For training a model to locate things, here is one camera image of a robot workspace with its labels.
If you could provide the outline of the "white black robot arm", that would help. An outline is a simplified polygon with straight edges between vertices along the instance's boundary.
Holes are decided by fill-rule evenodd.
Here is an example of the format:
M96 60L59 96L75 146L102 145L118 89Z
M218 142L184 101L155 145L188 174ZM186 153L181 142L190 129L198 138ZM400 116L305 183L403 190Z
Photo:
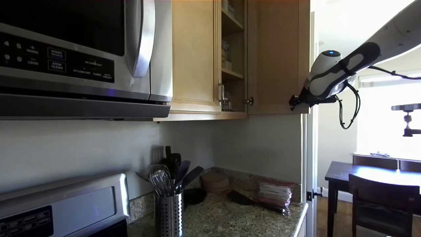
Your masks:
M330 103L357 71L401 55L421 45L421 0L413 0L344 58L336 50L318 54L298 95L289 99L290 109Z

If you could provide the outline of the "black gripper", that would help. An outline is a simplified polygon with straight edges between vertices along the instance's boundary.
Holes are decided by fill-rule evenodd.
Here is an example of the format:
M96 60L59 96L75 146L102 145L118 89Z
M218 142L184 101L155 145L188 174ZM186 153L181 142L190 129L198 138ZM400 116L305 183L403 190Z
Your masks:
M317 97L311 95L309 91L302 89L298 95L292 95L289 99L289 108L294 109L300 104L305 104L307 107L313 107L315 104L325 104L325 103L335 103L338 100L336 96L330 97Z

